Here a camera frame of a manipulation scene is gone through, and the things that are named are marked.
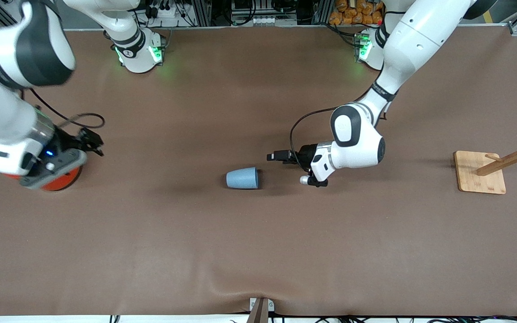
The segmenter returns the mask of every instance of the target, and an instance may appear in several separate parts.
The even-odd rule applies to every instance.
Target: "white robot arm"
[[[75,68],[55,4],[27,0],[21,10],[19,24],[0,28],[0,172],[23,176],[24,186],[39,188],[82,165],[84,151],[101,153],[102,141],[88,129],[78,137],[66,134],[14,92],[63,84]],[[65,159],[53,164],[56,169],[44,171],[53,156],[68,149],[74,149],[73,163]]]
[[[119,61],[133,73],[150,71],[162,63],[164,38],[148,28],[139,28],[130,12],[139,0],[64,0],[65,4],[95,20],[105,29]]]
[[[416,0],[383,0],[386,11],[384,12],[384,19],[378,28],[368,28],[362,31],[363,35],[367,35],[371,51],[359,52],[358,58],[365,62],[369,67],[375,70],[381,70],[384,63],[383,49],[386,41],[392,31],[398,25],[402,15],[406,13],[408,8]],[[477,0],[468,8],[464,15],[464,19],[474,19],[482,16],[484,12],[488,11],[497,0]]]
[[[330,126],[334,141],[306,145],[298,153],[276,151],[267,160],[298,163],[309,174],[300,182],[327,186],[340,168],[375,166],[385,143],[375,127],[398,90],[452,34],[476,0],[416,0],[402,16],[384,45],[384,67],[371,88],[357,101],[334,110]]]

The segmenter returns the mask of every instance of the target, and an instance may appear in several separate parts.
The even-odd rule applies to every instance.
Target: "overturned cup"
[[[253,190],[259,187],[258,178],[256,167],[242,168],[226,173],[226,185],[230,188]]]

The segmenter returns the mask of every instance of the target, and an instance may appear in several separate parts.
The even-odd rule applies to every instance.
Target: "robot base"
[[[166,39],[159,33],[147,28],[141,28],[145,33],[145,45],[137,53],[136,57],[125,57],[119,54],[121,66],[127,67],[133,73],[146,73],[155,66],[162,65],[165,56]]]
[[[19,179],[26,188],[59,191],[77,180],[81,166],[87,161],[84,151],[70,148],[39,163],[37,170]]]
[[[66,174],[60,176],[59,178],[52,180],[51,182],[45,184],[44,186],[41,186],[41,190],[48,191],[48,192],[57,192],[64,190],[65,188],[68,188],[71,186],[76,180],[79,178],[81,174],[81,169],[83,166],[79,166],[74,170],[70,170]],[[20,179],[21,176],[18,175],[7,175],[10,178],[14,179]]]
[[[487,194],[506,194],[506,185],[502,170],[486,176],[478,176],[476,170],[492,163],[494,160],[486,157],[487,153],[472,151],[457,151],[454,153],[458,189],[462,192],[477,192]]]
[[[373,70],[380,71],[382,65],[384,65],[384,56],[382,55],[382,48],[376,42],[376,33],[373,29],[366,29],[362,31],[362,35],[367,35],[370,45],[367,48],[366,53],[362,53],[360,48],[355,49],[356,61],[365,62],[368,67]]]

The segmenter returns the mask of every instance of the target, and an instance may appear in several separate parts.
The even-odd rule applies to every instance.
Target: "wooden stand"
[[[495,153],[457,151],[454,160],[458,188],[462,192],[505,194],[502,169],[517,163],[517,151],[505,157]]]

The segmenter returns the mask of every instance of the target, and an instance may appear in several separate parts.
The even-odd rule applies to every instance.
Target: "brown tablecloth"
[[[451,167],[457,150],[517,149],[506,27],[459,27],[381,121],[384,161],[328,188],[265,155],[377,76],[331,31],[175,31],[142,75],[101,33],[68,37],[77,71],[39,94],[103,114],[105,157],[57,193],[0,174],[0,314],[228,313],[264,296],[291,315],[517,315],[517,165],[505,196],[459,192]],[[330,140],[329,116],[296,145]],[[224,187],[247,166],[261,190]]]

